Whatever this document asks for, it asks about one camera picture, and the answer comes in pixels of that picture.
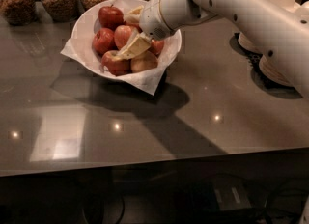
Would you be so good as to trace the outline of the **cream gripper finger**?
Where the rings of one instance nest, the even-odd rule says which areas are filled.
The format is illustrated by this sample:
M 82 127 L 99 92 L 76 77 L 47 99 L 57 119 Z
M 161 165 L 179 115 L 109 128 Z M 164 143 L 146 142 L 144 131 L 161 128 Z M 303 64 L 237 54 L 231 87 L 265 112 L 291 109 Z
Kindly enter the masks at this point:
M 126 23 L 132 23 L 132 24 L 138 23 L 143 9 L 144 9 L 144 6 L 140 5 L 130 10 L 128 13 L 124 14 L 124 21 Z
M 151 47 L 152 38 L 144 32 L 135 33 L 129 37 L 127 44 L 116 54 L 118 59 L 132 59 L 144 53 Z

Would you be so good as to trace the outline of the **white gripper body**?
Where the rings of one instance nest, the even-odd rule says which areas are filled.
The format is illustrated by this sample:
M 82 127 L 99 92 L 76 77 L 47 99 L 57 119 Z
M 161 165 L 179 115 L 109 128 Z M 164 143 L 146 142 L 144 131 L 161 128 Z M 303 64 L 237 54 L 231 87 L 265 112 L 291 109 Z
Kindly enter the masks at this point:
M 192 0 L 150 0 L 140 14 L 139 26 L 152 39 L 161 41 L 178 29 L 212 19 L 212 13 Z

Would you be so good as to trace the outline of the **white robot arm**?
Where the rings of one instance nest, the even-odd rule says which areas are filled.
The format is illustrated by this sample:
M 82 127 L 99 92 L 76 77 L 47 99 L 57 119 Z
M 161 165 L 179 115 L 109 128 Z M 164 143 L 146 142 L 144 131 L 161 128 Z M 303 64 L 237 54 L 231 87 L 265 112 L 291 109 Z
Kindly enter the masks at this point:
M 309 98 L 309 23 L 267 0 L 150 0 L 119 56 L 133 58 L 152 40 L 161 41 L 188 25 L 217 16 L 234 23 L 305 98 Z

